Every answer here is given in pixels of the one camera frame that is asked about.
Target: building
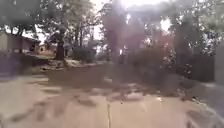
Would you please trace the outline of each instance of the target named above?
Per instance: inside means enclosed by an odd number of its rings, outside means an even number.
[[[54,56],[57,50],[56,45],[48,45],[48,44],[42,44],[38,48],[38,54],[41,55],[48,55],[48,56]]]
[[[0,51],[1,52],[18,52],[20,48],[19,41],[22,40],[22,49],[24,53],[38,52],[39,40],[21,37],[6,32],[0,32]]]

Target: roof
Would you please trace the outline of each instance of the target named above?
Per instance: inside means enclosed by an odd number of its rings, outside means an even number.
[[[15,35],[15,34],[11,34],[11,33],[6,33],[8,36],[14,36],[14,37],[16,37],[17,35]],[[33,43],[37,43],[37,44],[39,44],[41,41],[40,40],[37,40],[37,39],[33,39],[33,38],[29,38],[29,37],[24,37],[24,36],[22,36],[22,38],[24,39],[24,40],[26,40],[26,41],[28,41],[28,42],[33,42]]]

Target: concrete ground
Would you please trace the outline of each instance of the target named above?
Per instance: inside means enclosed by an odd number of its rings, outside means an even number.
[[[135,74],[89,66],[0,82],[0,128],[223,128],[195,102],[158,95]]]

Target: sunlight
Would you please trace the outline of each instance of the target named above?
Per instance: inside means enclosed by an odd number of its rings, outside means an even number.
[[[133,5],[146,5],[146,4],[158,4],[164,1],[168,1],[168,0],[121,0],[121,4],[124,7],[130,7]]]
[[[170,20],[162,20],[160,23],[161,23],[161,27],[164,31],[169,30],[170,25],[171,25]]]

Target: tree trunk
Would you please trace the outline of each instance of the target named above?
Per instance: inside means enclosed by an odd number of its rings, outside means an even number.
[[[18,50],[19,50],[19,53],[22,54],[23,53],[23,38],[22,38],[22,35],[23,35],[23,28],[19,27],[19,30],[17,32],[17,38],[18,38]]]
[[[118,49],[118,40],[117,40],[117,34],[114,31],[109,31],[109,47],[111,49],[111,60],[113,62],[117,62],[118,56],[119,56],[119,49]]]
[[[56,52],[56,60],[64,60],[64,47],[61,43],[58,43],[57,52]]]
[[[74,44],[75,47],[77,47],[79,44],[79,30],[80,30],[79,25],[77,25],[75,28],[75,44]]]
[[[13,34],[13,28],[14,28],[14,27],[10,27],[11,34]]]
[[[79,37],[79,46],[82,47],[82,42],[83,42],[83,31],[82,28],[80,28],[80,37]]]
[[[57,51],[56,51],[56,60],[64,60],[65,52],[64,52],[64,41],[63,41],[64,34],[60,33],[58,35],[58,43],[57,43]]]

